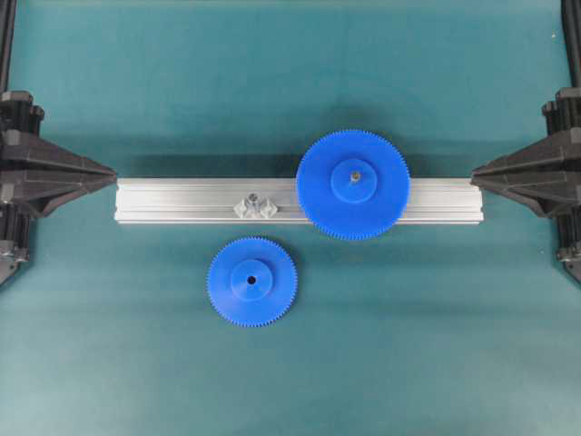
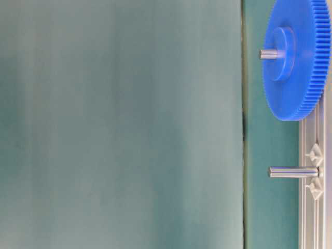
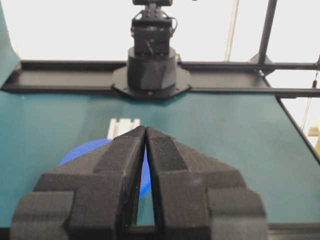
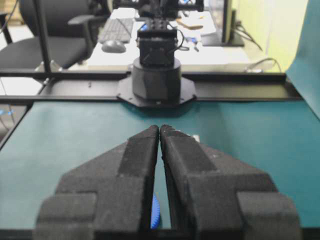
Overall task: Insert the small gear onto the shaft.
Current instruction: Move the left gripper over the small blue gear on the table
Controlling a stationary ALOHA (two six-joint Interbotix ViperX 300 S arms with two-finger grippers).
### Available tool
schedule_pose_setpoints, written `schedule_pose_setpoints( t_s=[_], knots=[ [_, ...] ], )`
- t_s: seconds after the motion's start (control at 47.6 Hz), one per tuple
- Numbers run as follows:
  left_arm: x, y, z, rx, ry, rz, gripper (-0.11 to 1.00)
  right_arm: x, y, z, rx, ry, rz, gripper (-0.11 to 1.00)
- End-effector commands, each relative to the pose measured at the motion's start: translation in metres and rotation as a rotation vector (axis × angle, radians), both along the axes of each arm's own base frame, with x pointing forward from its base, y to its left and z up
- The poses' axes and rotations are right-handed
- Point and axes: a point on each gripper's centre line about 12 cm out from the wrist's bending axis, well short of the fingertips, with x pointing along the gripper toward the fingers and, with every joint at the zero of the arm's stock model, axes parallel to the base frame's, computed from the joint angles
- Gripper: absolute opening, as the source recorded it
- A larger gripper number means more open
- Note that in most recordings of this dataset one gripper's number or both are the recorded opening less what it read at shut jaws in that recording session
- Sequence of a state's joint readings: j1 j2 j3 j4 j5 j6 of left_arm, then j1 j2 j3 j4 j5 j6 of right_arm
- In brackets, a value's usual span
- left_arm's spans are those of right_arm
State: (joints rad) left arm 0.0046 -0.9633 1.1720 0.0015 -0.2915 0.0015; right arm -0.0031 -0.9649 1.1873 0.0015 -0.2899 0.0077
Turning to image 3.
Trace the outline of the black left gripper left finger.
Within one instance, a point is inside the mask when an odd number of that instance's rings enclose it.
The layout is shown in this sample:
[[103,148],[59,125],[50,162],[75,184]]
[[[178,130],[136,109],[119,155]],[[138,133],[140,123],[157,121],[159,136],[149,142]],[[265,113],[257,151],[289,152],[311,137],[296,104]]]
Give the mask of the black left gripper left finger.
[[143,126],[42,174],[15,209],[12,240],[115,240],[137,222]]

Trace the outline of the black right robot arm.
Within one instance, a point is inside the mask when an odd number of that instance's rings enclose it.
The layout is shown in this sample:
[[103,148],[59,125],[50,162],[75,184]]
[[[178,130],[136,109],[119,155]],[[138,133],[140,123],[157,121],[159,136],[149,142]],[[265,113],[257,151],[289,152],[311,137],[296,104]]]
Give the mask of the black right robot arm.
[[[170,0],[135,0],[126,81],[131,93],[172,93],[181,69],[170,47],[176,25],[162,11]],[[152,127],[144,131],[154,221],[164,240],[265,240],[260,196],[234,167]]]

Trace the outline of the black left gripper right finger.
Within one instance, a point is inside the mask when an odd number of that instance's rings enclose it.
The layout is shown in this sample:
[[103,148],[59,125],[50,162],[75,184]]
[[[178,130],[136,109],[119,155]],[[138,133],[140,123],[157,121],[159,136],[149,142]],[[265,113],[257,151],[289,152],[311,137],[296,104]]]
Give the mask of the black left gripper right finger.
[[166,240],[265,240],[261,197],[240,171],[147,127],[155,223]]

